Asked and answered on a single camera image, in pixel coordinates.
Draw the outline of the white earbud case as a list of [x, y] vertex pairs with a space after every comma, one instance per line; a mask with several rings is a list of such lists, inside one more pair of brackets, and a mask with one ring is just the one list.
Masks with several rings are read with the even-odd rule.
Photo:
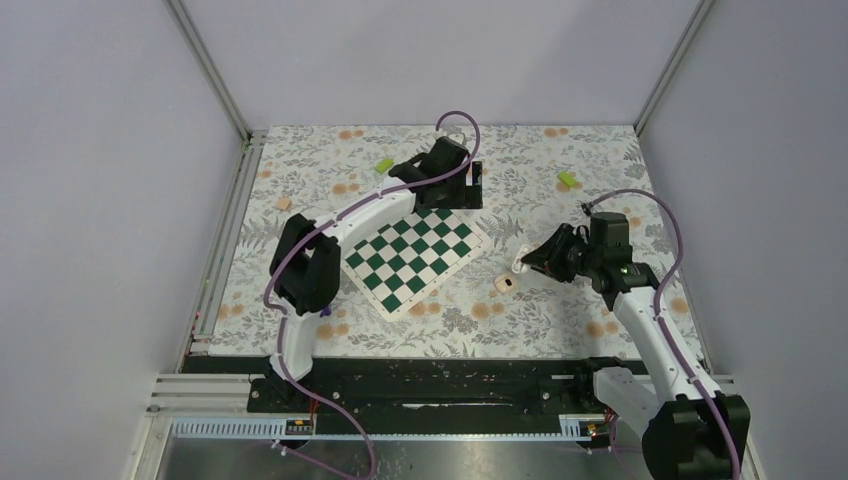
[[516, 274], [524, 274], [530, 270], [530, 266], [526, 264], [523, 259], [526, 255], [528, 255], [533, 250], [531, 245], [522, 245], [517, 251], [514, 260], [511, 264], [511, 271]]

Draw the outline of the beige earbud charging case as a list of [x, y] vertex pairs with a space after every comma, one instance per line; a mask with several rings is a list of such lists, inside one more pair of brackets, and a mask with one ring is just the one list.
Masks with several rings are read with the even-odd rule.
[[494, 288], [501, 294], [508, 294], [516, 289], [517, 281], [512, 274], [499, 275], [493, 282]]

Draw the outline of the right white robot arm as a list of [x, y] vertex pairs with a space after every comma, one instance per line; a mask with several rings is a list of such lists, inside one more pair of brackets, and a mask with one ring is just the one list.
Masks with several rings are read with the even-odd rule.
[[661, 283], [652, 268], [633, 259], [629, 222], [621, 213], [598, 212], [587, 225], [562, 224], [543, 244], [515, 260], [561, 283], [591, 282], [637, 347], [652, 385], [637, 382], [614, 359], [573, 386], [583, 410], [609, 407], [641, 439], [655, 479], [737, 479], [741, 475], [750, 410], [686, 351], [666, 319]]

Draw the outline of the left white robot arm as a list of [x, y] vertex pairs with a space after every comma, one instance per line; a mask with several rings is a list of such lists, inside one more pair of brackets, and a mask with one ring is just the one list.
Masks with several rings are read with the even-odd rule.
[[285, 222], [263, 295], [264, 304], [282, 314], [270, 357], [279, 375], [271, 395], [282, 408], [296, 411], [309, 401], [311, 387], [303, 377], [313, 366], [314, 324], [338, 293], [343, 257], [414, 212], [481, 208], [476, 152], [442, 136], [429, 151], [393, 166], [381, 184], [352, 204], [317, 219], [295, 214]]

